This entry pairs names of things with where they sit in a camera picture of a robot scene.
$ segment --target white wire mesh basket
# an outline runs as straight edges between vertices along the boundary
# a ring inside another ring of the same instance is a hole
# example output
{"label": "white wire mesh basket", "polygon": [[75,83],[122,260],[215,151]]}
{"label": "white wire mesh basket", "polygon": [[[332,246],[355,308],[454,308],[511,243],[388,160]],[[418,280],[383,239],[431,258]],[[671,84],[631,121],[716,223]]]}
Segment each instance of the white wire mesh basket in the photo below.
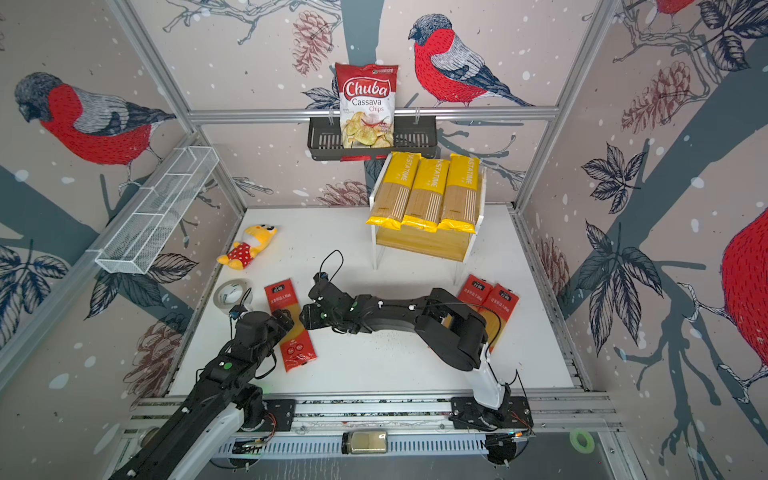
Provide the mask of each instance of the white wire mesh basket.
{"label": "white wire mesh basket", "polygon": [[96,258],[109,273],[146,273],[219,163],[212,147],[176,152],[168,172],[151,187],[141,188],[148,194]]}

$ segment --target pasta package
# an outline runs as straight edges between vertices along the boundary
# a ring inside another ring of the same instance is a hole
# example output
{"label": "pasta package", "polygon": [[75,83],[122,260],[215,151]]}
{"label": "pasta package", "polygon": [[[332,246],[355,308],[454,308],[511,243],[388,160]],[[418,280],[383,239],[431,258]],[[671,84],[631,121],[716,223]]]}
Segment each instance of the pasta package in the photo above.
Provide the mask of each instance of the pasta package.
{"label": "pasta package", "polygon": [[336,64],[344,148],[395,145],[397,65]]}
{"label": "pasta package", "polygon": [[432,233],[437,231],[450,163],[439,158],[423,158],[419,162],[406,214],[402,217],[403,225]]}
{"label": "pasta package", "polygon": [[475,232],[479,167],[478,158],[451,154],[439,229]]}
{"label": "pasta package", "polygon": [[371,217],[366,222],[368,225],[400,230],[402,216],[406,211],[416,168],[421,158],[421,154],[392,152],[389,166],[376,193],[376,199],[373,201]]}

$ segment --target plush toy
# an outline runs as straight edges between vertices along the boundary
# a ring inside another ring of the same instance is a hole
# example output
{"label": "plush toy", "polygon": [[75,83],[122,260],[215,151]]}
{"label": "plush toy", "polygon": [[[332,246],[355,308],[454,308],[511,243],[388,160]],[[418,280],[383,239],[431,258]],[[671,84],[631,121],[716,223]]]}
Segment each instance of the plush toy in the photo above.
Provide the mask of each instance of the plush toy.
{"label": "plush toy", "polygon": [[242,270],[253,258],[270,244],[272,235],[277,232],[271,225],[254,225],[243,232],[242,242],[235,242],[227,255],[217,258],[222,265],[228,265],[234,270]]}

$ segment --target white tabletop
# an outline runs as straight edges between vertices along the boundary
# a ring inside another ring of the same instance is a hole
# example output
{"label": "white tabletop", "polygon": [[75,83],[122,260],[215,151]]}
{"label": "white tabletop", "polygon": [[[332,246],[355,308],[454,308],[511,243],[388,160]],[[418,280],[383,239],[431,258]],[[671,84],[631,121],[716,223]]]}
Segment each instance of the white tabletop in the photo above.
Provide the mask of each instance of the white tabletop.
{"label": "white tabletop", "polygon": [[[379,268],[372,268],[367,207],[254,209],[246,212],[240,232],[268,223],[278,232],[271,244],[241,271],[222,269],[216,288],[228,280],[247,278],[253,285],[253,310],[269,311],[264,287],[286,278],[293,281],[302,305],[320,262],[332,250],[344,254],[344,266],[333,283],[350,296],[370,293],[385,299],[413,298],[439,286],[458,294],[470,273],[500,283],[520,297],[515,311],[491,354],[491,364],[502,382],[515,376],[527,389],[572,387],[573,382],[558,348],[531,271],[525,261],[507,208],[485,208],[485,220],[459,285],[453,284],[456,262],[386,248]],[[337,255],[324,270],[330,275],[339,265]],[[277,368],[259,380],[265,393],[334,392],[448,392],[470,389],[463,372],[444,364],[414,333],[382,331],[338,334],[330,328],[310,331],[317,359],[286,373],[280,350]],[[208,301],[180,369],[171,395],[186,395],[196,371],[214,358],[230,339],[227,315]],[[265,372],[265,361],[258,373]]]}

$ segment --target black plastic basket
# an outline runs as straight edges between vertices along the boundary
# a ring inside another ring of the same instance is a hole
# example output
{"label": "black plastic basket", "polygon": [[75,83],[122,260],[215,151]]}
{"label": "black plastic basket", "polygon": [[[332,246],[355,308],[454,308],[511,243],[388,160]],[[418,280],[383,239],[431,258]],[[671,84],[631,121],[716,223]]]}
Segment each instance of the black plastic basket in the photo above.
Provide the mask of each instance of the black plastic basket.
{"label": "black plastic basket", "polygon": [[393,151],[408,151],[426,158],[437,156],[437,124],[434,117],[395,117],[395,146],[391,148],[344,148],[339,118],[310,118],[307,147],[316,161],[384,159]]}

